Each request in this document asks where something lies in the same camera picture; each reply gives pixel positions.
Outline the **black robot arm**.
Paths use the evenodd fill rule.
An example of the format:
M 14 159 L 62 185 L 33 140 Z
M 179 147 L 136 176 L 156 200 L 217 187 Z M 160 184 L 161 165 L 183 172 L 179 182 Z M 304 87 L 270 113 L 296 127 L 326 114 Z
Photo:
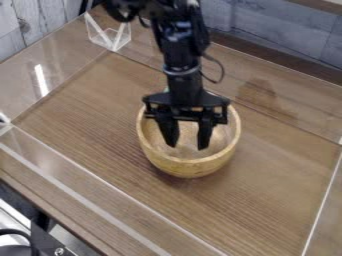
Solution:
M 156 121 L 171 147 L 177 144 L 179 123 L 195 122 L 197 148 L 205 149 L 213 127 L 228 122 L 229 100 L 203 87 L 209 34 L 197 0 L 105 0 L 104 8 L 116 21 L 136 20 L 152 30 L 163 54 L 168 90 L 143 97 L 144 116 Z

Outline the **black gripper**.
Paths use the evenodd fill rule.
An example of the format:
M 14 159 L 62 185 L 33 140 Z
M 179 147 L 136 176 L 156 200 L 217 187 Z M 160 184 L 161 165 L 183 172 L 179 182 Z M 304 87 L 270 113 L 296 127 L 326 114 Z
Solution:
M 199 122 L 197 149 L 209 145 L 213 124 L 227 124 L 227 107 L 229 100 L 208 91 L 201 91 L 193 99 L 181 96 L 176 100 L 169 92 L 143 97 L 144 115 L 157 122 L 165 144 L 175 147 L 179 140 L 177 121 Z

